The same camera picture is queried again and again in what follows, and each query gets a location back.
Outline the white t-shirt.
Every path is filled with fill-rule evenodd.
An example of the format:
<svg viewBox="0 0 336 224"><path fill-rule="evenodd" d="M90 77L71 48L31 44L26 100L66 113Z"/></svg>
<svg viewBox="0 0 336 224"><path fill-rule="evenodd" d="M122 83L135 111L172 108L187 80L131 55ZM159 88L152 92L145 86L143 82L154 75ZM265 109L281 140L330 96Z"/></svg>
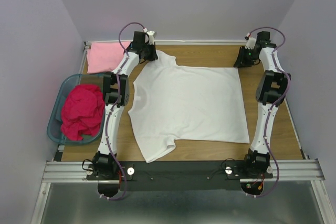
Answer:
<svg viewBox="0 0 336 224"><path fill-rule="evenodd" d="M179 66L174 56L157 55L134 81L129 110L147 163L172 152L176 140L249 143L236 68Z"/></svg>

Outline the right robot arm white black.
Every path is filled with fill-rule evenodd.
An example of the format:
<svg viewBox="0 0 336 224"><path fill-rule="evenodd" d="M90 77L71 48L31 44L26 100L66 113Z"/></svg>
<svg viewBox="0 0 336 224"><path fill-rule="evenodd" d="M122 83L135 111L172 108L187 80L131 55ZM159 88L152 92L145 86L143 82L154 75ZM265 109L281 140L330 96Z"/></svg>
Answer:
<svg viewBox="0 0 336 224"><path fill-rule="evenodd" d="M283 69L278 59L278 49L286 38L282 32L282 43L278 46L270 39L270 32L257 28L257 37L252 32L245 36L246 44L241 46L234 63L235 68L262 64L263 76L256 90L258 118L253 141L241 165L242 173L249 178L269 173L270 160L274 155L270 140L275 116L289 90L291 75Z"/></svg>

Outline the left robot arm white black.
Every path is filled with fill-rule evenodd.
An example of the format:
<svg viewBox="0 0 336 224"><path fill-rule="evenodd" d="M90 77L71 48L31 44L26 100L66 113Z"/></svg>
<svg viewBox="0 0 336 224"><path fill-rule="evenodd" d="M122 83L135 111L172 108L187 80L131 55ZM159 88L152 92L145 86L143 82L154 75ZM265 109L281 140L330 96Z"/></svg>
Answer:
<svg viewBox="0 0 336 224"><path fill-rule="evenodd" d="M117 162L117 135L121 115L130 100L129 75L137 65L158 59L155 37L156 31L153 30L135 31L129 46L122 46L121 62L103 76L103 131L98 150L87 171L96 179L112 180L122 174L122 167Z"/></svg>

